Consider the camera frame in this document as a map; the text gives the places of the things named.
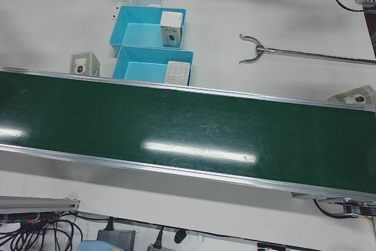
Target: green conveyor belt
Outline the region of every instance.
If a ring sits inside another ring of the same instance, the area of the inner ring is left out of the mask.
[[[0,143],[376,193],[357,110],[0,72]]]

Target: cable bundle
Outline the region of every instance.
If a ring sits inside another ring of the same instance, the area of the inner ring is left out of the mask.
[[[70,232],[66,232],[58,228],[59,223],[67,223],[70,226]],[[45,236],[47,231],[53,231],[55,237],[55,251],[73,251],[73,237],[75,235],[75,228],[79,231],[81,241],[83,240],[83,234],[78,225],[70,220],[52,219],[42,220],[40,222],[26,221],[21,222],[21,227],[12,232],[0,233],[0,248],[9,242],[11,251],[28,251],[41,237],[39,251],[43,251],[45,243]],[[66,246],[62,249],[58,240],[58,233],[62,233],[67,237],[68,241]]]

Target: metal rod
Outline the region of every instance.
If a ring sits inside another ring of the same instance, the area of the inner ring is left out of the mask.
[[[350,58],[350,57],[343,57],[343,56],[316,54],[316,53],[309,53],[309,52],[292,51],[292,50],[276,49],[276,48],[265,48],[265,47],[258,47],[256,48],[256,50],[262,51],[262,53],[267,53],[267,54],[276,54],[276,55],[293,56],[293,57],[301,57],[301,58],[311,58],[311,59],[322,59],[322,60],[328,60],[328,61],[340,61],[340,62],[357,63],[357,64],[364,64],[364,65],[376,65],[375,60],[368,60],[368,59],[358,59],[358,58]]]
[[[262,54],[275,54],[275,55],[284,55],[284,56],[292,56],[292,57],[300,57],[300,58],[311,58],[311,59],[321,59],[327,61],[339,61],[339,62],[348,62],[348,63],[357,63],[363,65],[376,65],[375,60],[369,59],[358,59],[358,58],[350,58],[350,57],[343,57],[343,56],[334,56],[334,55],[325,55],[325,54],[317,54],[317,53],[309,53],[309,52],[302,52],[302,51],[292,51],[286,49],[276,49],[276,48],[267,48],[261,44],[261,42],[252,36],[242,35],[240,34],[240,39],[243,41],[251,41],[256,44],[256,56],[252,59],[242,60],[239,63],[254,63]]]

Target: white work table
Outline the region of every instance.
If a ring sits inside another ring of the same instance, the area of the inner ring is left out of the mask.
[[[68,72],[70,54],[94,51],[103,76],[117,0],[0,0],[0,65]],[[352,1],[346,5],[355,7]],[[193,86],[326,100],[371,84],[376,67],[264,55],[254,45],[375,59],[363,14],[332,0],[164,0],[187,9],[183,49]],[[95,165],[0,157],[0,195],[75,198],[86,212],[320,250],[375,249],[372,224],[334,220],[289,193]]]

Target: light blue object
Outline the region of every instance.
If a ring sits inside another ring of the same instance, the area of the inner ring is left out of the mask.
[[[163,83],[169,61],[190,63],[192,73],[191,51],[123,46],[117,57],[112,78]]]
[[[183,13],[182,41],[180,46],[170,49],[180,49],[183,44],[186,10],[165,7],[122,6],[117,16],[110,44],[119,53],[123,45],[163,48],[160,33],[160,19],[163,11]]]
[[[100,240],[84,240],[76,251],[125,251],[115,245]]]

